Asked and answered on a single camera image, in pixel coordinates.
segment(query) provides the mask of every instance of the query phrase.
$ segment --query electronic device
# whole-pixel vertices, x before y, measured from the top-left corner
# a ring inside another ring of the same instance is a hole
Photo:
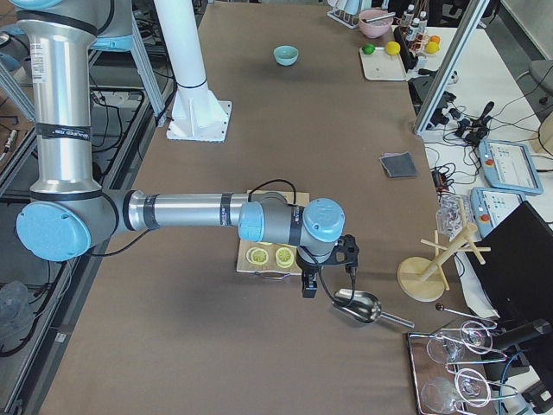
[[[470,203],[480,236],[484,238],[488,235],[525,200],[524,193],[517,190],[473,188],[470,193]]]
[[[544,319],[553,322],[551,292],[553,230],[528,201],[523,201],[493,229],[478,246],[490,246],[486,264],[471,254],[468,258],[492,306],[499,312],[499,325],[519,325]],[[553,393],[553,335],[518,344],[543,382]]]
[[[536,167],[524,144],[484,139],[478,148],[484,176],[492,187],[519,190],[528,195],[543,193]]]

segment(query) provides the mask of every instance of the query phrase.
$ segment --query light blue joint cap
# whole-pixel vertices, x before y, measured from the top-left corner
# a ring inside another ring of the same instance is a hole
[[[129,52],[132,49],[132,42],[132,35],[99,37],[91,48],[104,52]]]
[[[51,201],[34,201],[24,207],[17,216],[17,234],[27,249],[48,261],[78,257],[92,241],[79,216]]]
[[[15,6],[26,10],[42,10],[53,7],[62,0],[10,0]]]
[[[303,210],[303,225],[321,242],[335,242],[342,235],[346,215],[341,206],[330,199],[315,199]]]
[[[242,205],[238,218],[238,236],[241,239],[259,242],[265,232],[265,216],[261,203],[249,201]]]

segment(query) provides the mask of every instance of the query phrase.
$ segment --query monitor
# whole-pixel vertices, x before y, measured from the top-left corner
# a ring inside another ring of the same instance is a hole
[[[492,248],[485,265],[468,257],[501,321],[553,324],[553,231],[532,205],[523,201],[477,245]],[[553,394],[553,334],[519,346]]]

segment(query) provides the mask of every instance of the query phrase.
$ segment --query sticker label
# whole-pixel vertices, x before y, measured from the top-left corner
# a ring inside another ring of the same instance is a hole
[[[33,71],[33,83],[43,84],[46,77],[46,45],[41,43],[30,44],[31,68]]]
[[[49,138],[74,138],[90,141],[92,138],[91,127],[69,127],[58,124],[36,123],[36,133],[44,139]]]

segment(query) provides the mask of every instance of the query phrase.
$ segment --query control panel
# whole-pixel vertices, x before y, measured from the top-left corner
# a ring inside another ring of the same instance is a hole
[[[543,187],[528,148],[521,143],[484,139],[479,145],[484,176],[494,188],[540,195]]]
[[[480,236],[488,235],[525,200],[524,193],[517,190],[473,188],[470,201]]]

